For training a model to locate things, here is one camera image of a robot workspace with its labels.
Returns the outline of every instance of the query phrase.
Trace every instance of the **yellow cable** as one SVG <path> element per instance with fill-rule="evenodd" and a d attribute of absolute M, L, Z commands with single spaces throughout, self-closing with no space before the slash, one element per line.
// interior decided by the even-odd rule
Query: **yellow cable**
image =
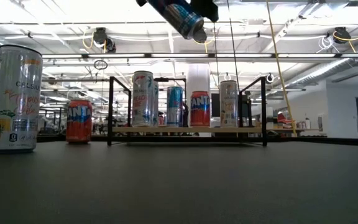
<path fill-rule="evenodd" d="M 86 47 L 87 49 L 90 49 L 90 48 L 92 48 L 92 46 L 93 46 L 93 34 L 94 34 L 94 32 L 92 32 L 92 41 L 91 41 L 91 46 L 90 47 L 88 47 L 86 44 L 85 44 L 85 31 L 84 31 L 84 35 L 83 35 L 83 38 L 82 38 L 82 44 L 84 45 L 84 47 Z"/>
<path fill-rule="evenodd" d="M 340 37 L 335 36 L 335 34 L 336 34 L 336 31 L 333 33 L 333 36 L 334 36 L 335 38 L 337 38 L 338 40 L 344 40 L 344 41 L 354 41 L 354 40 L 358 40 L 358 38 L 355 38 L 355 39 L 344 39 L 344 38 L 340 38 Z"/>
<path fill-rule="evenodd" d="M 273 40 L 273 46 L 274 46 L 274 53 L 275 53 L 275 56 L 276 56 L 278 74 L 280 75 L 281 86 L 283 88 L 285 101 L 287 102 L 288 113 L 290 114 L 290 119 L 291 119 L 291 124 L 292 124 L 292 131 L 293 131 L 294 136 L 296 137 L 295 122 L 292 119 L 291 106 L 290 106 L 290 102 L 288 101 L 287 92 L 285 91 L 284 78 L 283 78 L 283 75 L 281 73 L 280 62 L 278 61 L 278 53 L 277 53 L 276 41 L 275 41 L 275 38 L 274 38 L 272 17 L 270 16 L 269 0 L 266 0 L 266 6 L 267 6 L 267 13 L 268 13 L 268 20 L 269 20 L 269 23 L 270 23 L 270 31 L 272 32 L 272 40 Z"/>

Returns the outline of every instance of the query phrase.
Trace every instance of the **shelf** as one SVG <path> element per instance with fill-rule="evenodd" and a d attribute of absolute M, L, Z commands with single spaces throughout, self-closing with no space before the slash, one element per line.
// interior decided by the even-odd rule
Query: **shelf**
<path fill-rule="evenodd" d="M 261 133 L 262 128 L 112 128 L 114 133 Z"/>

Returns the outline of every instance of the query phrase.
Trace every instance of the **aluminum can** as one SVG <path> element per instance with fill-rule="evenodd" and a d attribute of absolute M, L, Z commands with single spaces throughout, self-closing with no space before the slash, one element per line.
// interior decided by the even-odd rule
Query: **aluminum can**
<path fill-rule="evenodd" d="M 137 71 L 133 76 L 132 126 L 153 126 L 153 73 Z"/>
<path fill-rule="evenodd" d="M 191 127 L 210 127 L 211 111 L 210 100 L 207 91 L 194 91 L 191 94 Z"/>
<path fill-rule="evenodd" d="M 236 81 L 223 81 L 220 86 L 221 127 L 238 127 L 238 89 Z"/>
<path fill-rule="evenodd" d="M 28 152 L 37 144 L 42 55 L 0 46 L 0 152 Z"/>
<path fill-rule="evenodd" d="M 153 127 L 158 127 L 158 82 L 153 82 Z"/>
<path fill-rule="evenodd" d="M 167 88 L 167 126 L 182 127 L 183 89 L 179 86 Z"/>
<path fill-rule="evenodd" d="M 185 39 L 204 26 L 204 19 L 185 0 L 147 0 Z"/>
<path fill-rule="evenodd" d="M 71 100 L 67 110 L 66 141 L 87 143 L 91 140 L 92 104 L 89 100 Z"/>

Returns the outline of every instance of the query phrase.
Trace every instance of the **pipe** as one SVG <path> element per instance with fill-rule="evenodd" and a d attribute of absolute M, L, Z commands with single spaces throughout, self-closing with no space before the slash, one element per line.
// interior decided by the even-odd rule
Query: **pipe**
<path fill-rule="evenodd" d="M 289 81 L 289 84 L 285 85 L 287 88 L 294 87 L 296 85 L 307 85 L 309 83 L 318 82 L 322 79 L 335 75 L 339 72 L 343 72 L 357 65 L 356 60 L 353 58 L 342 58 L 330 63 L 323 63 L 297 75 Z"/>

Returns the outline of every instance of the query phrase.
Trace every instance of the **fanta logo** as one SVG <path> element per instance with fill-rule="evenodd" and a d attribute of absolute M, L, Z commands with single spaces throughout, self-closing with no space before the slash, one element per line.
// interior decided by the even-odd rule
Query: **fanta logo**
<path fill-rule="evenodd" d="M 67 112 L 67 121 L 77 121 L 83 123 L 90 119 L 92 111 L 87 106 L 69 107 Z"/>
<path fill-rule="evenodd" d="M 191 109 L 204 109 L 209 107 L 209 97 L 199 96 L 191 99 Z"/>
<path fill-rule="evenodd" d="M 144 75 L 141 75 L 141 76 L 136 77 L 135 82 L 136 82 L 136 80 L 142 79 L 142 78 L 144 78 L 144 77 L 145 77 Z"/>

